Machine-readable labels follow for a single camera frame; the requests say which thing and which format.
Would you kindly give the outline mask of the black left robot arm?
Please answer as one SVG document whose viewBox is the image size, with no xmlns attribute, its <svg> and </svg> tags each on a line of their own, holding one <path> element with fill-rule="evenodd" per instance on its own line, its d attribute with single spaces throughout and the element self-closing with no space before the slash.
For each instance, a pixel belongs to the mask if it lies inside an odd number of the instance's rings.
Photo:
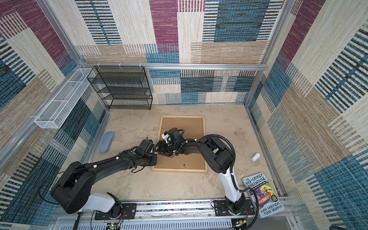
<svg viewBox="0 0 368 230">
<path fill-rule="evenodd" d="M 74 162 L 52 187 L 50 195 L 68 214 L 95 210 L 109 219 L 118 219 L 124 213 L 120 200 L 110 192 L 92 193 L 92 186 L 120 171 L 138 166 L 155 166 L 155 148 L 152 140 L 144 139 L 139 146 L 124 150 L 111 158 L 86 164 Z"/>
</svg>

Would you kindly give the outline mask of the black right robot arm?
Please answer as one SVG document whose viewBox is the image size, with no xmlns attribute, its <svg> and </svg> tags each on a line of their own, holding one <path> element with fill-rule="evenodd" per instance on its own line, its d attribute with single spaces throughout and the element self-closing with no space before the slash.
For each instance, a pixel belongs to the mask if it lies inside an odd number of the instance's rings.
<svg viewBox="0 0 368 230">
<path fill-rule="evenodd" d="M 245 190 L 239 188 L 236 180 L 233 145 L 218 134 L 209 134 L 200 139 L 184 139 L 183 133 L 183 130 L 172 128 L 162 134 L 163 140 L 156 144 L 155 152 L 167 157 L 200 154 L 210 169 L 220 176 L 229 213 L 240 214 L 245 202 Z"/>
</svg>

